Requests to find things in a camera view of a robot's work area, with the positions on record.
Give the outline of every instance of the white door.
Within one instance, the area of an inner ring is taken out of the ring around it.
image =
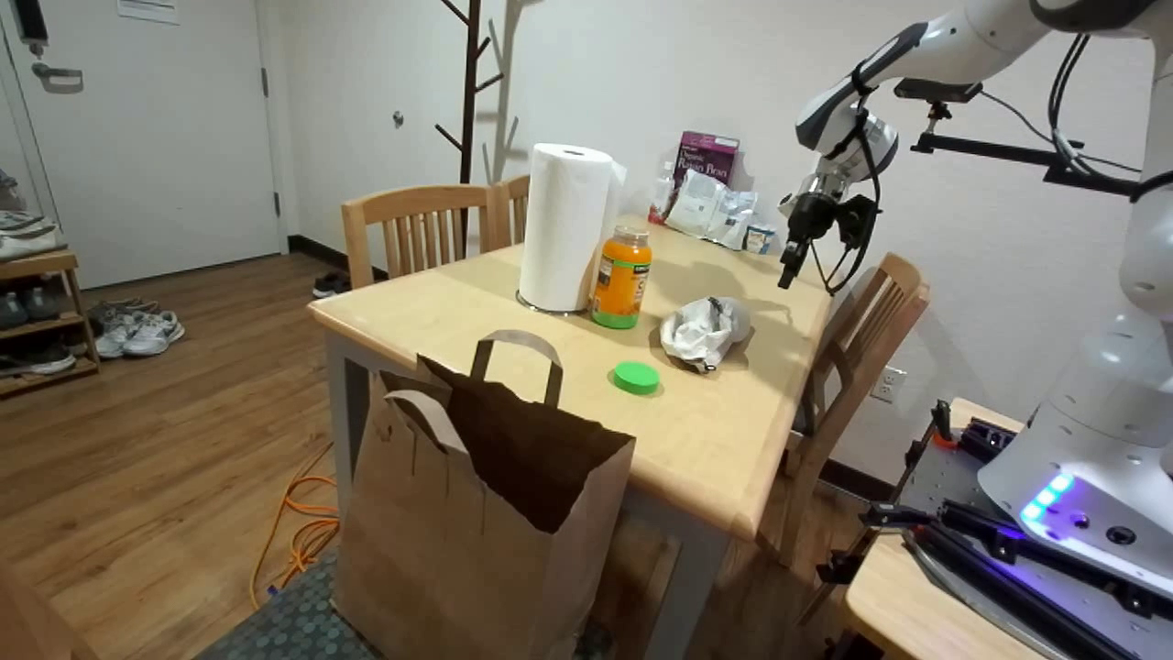
[[[79,282],[274,255],[252,0],[40,8],[44,60],[22,45],[15,3],[0,19]]]

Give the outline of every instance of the wooden floor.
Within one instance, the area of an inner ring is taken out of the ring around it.
[[[186,338],[156,360],[0,400],[0,562],[100,658],[191,658],[252,614],[246,587],[280,497],[326,449],[320,331],[304,313],[324,273],[272,258],[100,289],[88,305],[176,307]],[[809,559],[850,537],[850,508],[821,508]],[[645,559],[616,574],[630,579],[611,591],[630,629],[662,574]],[[734,542],[694,658],[817,658],[826,629],[800,625],[806,601],[809,575]]]

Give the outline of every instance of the chair backrest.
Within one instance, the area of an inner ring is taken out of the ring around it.
[[[927,282],[896,255],[881,262],[858,298],[835,307],[802,390],[806,441],[787,449],[783,562],[795,554],[802,513],[809,511],[828,456],[925,307]]]
[[[481,232],[481,251],[503,251],[525,241],[528,177],[514,177],[496,190],[496,227]]]
[[[464,258],[464,227],[496,224],[488,186],[406,186],[342,205],[353,285],[375,282],[371,236],[382,236],[389,276],[412,276]]]

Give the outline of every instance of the orange juice bottle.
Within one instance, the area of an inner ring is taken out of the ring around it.
[[[651,245],[643,232],[611,236],[599,255],[591,318],[599,328],[630,331],[651,273]]]

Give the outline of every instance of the table leg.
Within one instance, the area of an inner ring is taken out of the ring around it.
[[[346,511],[363,425],[368,425],[368,405],[371,405],[371,371],[353,360],[353,351],[326,338],[326,392],[330,392],[330,441],[332,441],[332,470],[337,470],[337,508]]]
[[[726,527],[682,518],[656,498],[627,498],[627,513],[656,525],[679,547],[645,658],[682,660],[690,658],[709,593],[720,584],[729,537]]]

